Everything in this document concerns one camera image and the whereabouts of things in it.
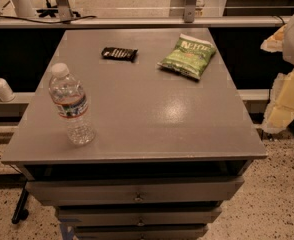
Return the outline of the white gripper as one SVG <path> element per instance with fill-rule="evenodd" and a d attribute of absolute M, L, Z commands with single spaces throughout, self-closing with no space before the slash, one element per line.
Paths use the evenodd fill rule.
<path fill-rule="evenodd" d="M 283 50 L 283 59 L 294 65 L 294 15 L 287 26 L 283 25 L 265 39 L 260 48 L 271 53 Z M 274 80 L 261 128 L 266 133 L 277 134 L 285 130 L 293 120 L 294 69 L 288 74 L 279 73 Z"/>

